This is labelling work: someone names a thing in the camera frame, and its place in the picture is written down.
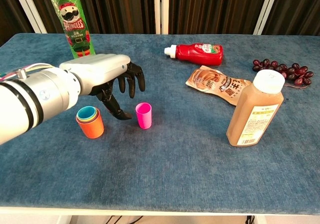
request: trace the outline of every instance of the red ketchup bottle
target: red ketchup bottle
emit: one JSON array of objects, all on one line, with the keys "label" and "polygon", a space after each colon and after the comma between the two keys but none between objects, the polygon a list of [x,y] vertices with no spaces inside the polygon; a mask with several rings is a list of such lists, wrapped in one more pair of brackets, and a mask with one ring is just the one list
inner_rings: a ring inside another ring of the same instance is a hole
[{"label": "red ketchup bottle", "polygon": [[164,53],[171,58],[188,60],[199,65],[220,65],[224,50],[221,45],[192,44],[192,45],[171,45],[165,48]]}]

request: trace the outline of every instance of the robotic arm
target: robotic arm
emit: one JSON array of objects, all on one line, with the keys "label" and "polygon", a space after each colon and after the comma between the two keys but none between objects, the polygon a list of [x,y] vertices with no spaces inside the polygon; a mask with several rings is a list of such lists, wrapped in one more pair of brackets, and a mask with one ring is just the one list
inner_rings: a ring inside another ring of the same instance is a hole
[{"label": "robotic arm", "polygon": [[118,78],[120,91],[129,85],[129,95],[135,95],[135,77],[139,89],[145,90],[145,78],[140,66],[126,55],[98,54],[64,62],[59,68],[47,68],[27,75],[17,71],[17,79],[0,81],[0,144],[71,108],[78,96],[92,95],[119,120],[131,119],[112,94]]}]

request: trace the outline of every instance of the white bottle cap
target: white bottle cap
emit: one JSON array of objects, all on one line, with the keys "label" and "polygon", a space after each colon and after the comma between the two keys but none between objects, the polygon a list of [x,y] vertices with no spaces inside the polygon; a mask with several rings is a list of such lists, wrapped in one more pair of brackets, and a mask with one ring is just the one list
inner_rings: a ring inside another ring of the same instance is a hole
[{"label": "white bottle cap", "polygon": [[164,53],[166,55],[170,55],[170,57],[174,59],[176,57],[176,45],[171,45],[171,47],[165,48]]},{"label": "white bottle cap", "polygon": [[260,70],[256,74],[253,83],[261,92],[277,94],[281,91],[285,83],[285,78],[282,74],[274,70]]}]

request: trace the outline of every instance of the grape stem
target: grape stem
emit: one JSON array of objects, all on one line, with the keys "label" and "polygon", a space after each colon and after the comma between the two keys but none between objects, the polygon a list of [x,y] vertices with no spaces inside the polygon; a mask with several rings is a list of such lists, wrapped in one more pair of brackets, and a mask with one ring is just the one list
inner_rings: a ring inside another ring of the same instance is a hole
[{"label": "grape stem", "polygon": [[295,85],[290,85],[290,84],[284,84],[284,86],[291,87],[291,88],[295,88],[295,89],[305,89],[306,87],[308,87],[308,85],[305,85],[305,86],[295,86]]}]

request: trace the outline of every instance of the orange cup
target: orange cup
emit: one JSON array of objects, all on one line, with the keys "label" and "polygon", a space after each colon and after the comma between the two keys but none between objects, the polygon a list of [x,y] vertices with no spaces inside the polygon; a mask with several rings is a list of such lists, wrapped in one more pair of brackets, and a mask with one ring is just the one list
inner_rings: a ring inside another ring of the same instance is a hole
[{"label": "orange cup", "polygon": [[97,108],[97,112],[98,112],[97,117],[91,122],[83,123],[77,117],[75,117],[76,121],[78,122],[85,136],[90,139],[95,139],[100,137],[105,130],[103,126],[104,123],[102,122],[100,111],[98,108]]}]

